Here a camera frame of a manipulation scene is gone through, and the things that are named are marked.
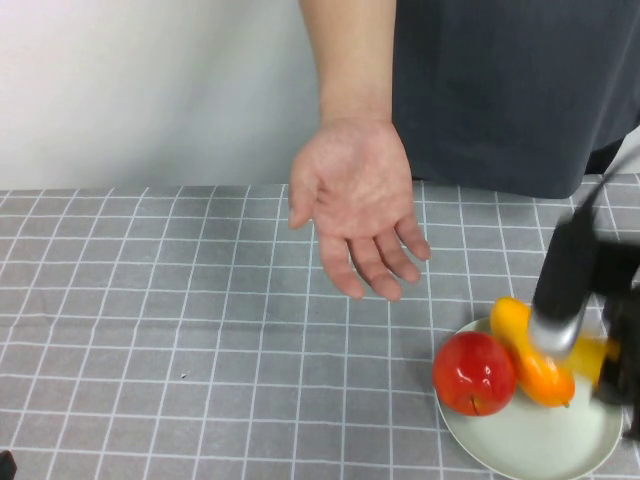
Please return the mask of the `person's right hand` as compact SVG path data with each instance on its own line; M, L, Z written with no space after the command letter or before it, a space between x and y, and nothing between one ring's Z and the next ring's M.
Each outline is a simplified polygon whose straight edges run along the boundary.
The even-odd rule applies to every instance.
M296 156L289 183L289 225L314 223L322 266L345 295L371 288L397 301L401 281L416 283L414 258L430 247L414 209L404 147L388 122L324 123Z

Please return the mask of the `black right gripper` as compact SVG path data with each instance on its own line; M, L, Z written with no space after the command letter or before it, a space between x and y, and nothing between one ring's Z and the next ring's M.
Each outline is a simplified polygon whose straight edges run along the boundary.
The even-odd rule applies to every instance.
M608 299L603 310L608 322L609 352L602 363L592 397L612 406L628 406L632 422L624 437L639 440L639 294Z

